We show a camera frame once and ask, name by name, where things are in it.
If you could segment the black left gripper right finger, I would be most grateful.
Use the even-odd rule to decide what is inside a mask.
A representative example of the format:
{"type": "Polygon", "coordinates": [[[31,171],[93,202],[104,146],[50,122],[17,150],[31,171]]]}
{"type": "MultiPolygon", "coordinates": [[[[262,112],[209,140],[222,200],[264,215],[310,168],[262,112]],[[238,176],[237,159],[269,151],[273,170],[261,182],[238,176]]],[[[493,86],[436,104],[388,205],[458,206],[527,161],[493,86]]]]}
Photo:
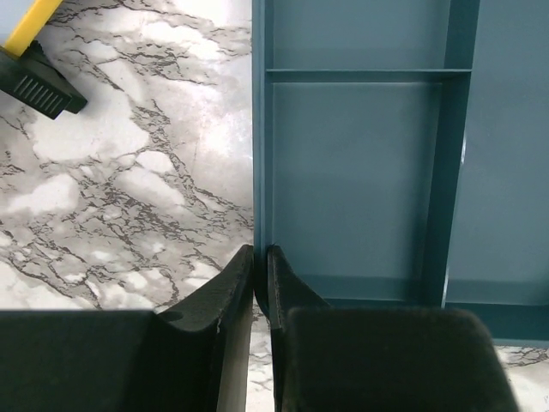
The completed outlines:
{"type": "Polygon", "coordinates": [[[515,411],[487,328],[435,308],[336,308],[267,253],[279,411],[515,411]]]}

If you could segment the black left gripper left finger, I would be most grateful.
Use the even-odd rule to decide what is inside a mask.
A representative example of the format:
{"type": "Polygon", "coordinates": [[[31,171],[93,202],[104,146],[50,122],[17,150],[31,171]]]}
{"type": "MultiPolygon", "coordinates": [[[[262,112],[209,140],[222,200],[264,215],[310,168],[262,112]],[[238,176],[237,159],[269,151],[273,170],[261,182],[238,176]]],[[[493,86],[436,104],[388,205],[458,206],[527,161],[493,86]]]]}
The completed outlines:
{"type": "Polygon", "coordinates": [[[253,258],[163,312],[2,312],[2,410],[244,410],[253,258]]]}

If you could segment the teal divided tray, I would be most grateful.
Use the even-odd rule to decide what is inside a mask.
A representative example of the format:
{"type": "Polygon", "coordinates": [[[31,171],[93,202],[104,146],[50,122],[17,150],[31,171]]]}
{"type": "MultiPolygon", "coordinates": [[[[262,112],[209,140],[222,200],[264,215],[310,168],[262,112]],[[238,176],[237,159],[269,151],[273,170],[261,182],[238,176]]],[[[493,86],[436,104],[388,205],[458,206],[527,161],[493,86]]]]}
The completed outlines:
{"type": "Polygon", "coordinates": [[[548,344],[548,4],[255,1],[254,244],[323,298],[548,344]]]}

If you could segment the yellow framed whiteboard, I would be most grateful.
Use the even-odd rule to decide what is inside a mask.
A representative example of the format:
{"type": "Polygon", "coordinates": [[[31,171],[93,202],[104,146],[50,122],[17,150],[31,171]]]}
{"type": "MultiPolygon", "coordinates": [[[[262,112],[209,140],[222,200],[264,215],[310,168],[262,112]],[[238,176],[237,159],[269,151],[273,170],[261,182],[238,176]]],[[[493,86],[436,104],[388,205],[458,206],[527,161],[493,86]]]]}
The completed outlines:
{"type": "Polygon", "coordinates": [[[62,0],[1,0],[1,47],[20,57],[62,0]]]}

